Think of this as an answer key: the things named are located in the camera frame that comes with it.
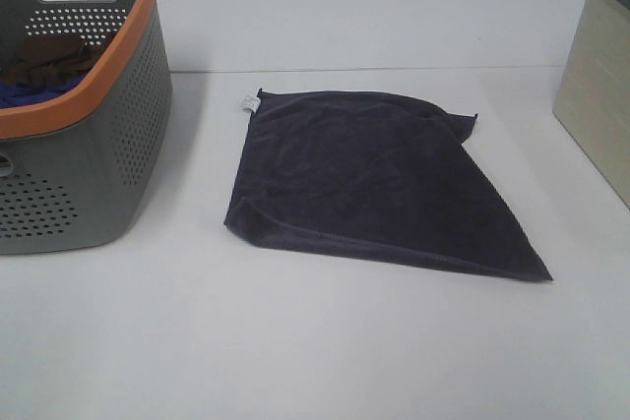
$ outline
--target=white table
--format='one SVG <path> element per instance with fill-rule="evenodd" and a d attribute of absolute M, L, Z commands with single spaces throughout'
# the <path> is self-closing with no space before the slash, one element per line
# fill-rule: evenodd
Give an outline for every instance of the white table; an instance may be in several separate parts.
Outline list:
<path fill-rule="evenodd" d="M 99 248 L 0 258 L 0 418 L 626 420 L 630 212 L 551 115 L 555 64 L 582 0 L 520 1 L 522 13 L 493 0 L 503 10 L 486 21 L 442 2 L 436 15 L 454 30 L 443 28 L 440 42 L 435 18 L 413 21 L 419 9 L 359 29 L 359 0 L 348 19 L 334 18 L 346 25 L 343 54 L 327 41 L 332 30 L 314 30 L 311 46 L 296 41 L 312 6 L 283 23 L 252 2 L 249 14 L 276 23 L 250 36 L 200 28 L 213 9 L 224 14 L 217 25 L 236 25 L 243 9 L 228 0 L 183 18 L 186 0 L 160 0 L 175 69 L 399 70 L 174 74 L 163 149 L 130 231 Z M 461 8 L 471 13 L 472 2 Z M 541 12 L 555 19 L 547 29 Z M 389 48 L 372 41 L 386 29 Z M 478 44 L 461 37 L 472 30 Z M 429 69 L 400 69 L 410 65 Z M 249 118 L 238 104 L 258 87 L 385 90 L 478 112 L 465 146 L 556 280 L 238 239 L 222 220 Z"/>
<path fill-rule="evenodd" d="M 174 71 L 564 65 L 584 0 L 158 0 Z"/>

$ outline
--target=white label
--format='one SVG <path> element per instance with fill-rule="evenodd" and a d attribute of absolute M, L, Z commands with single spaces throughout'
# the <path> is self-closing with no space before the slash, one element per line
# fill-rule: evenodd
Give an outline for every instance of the white label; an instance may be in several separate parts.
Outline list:
<path fill-rule="evenodd" d="M 260 98 L 253 95 L 247 95 L 240 104 L 240 108 L 243 110 L 251 110 L 253 113 L 256 113 L 259 106 Z"/>

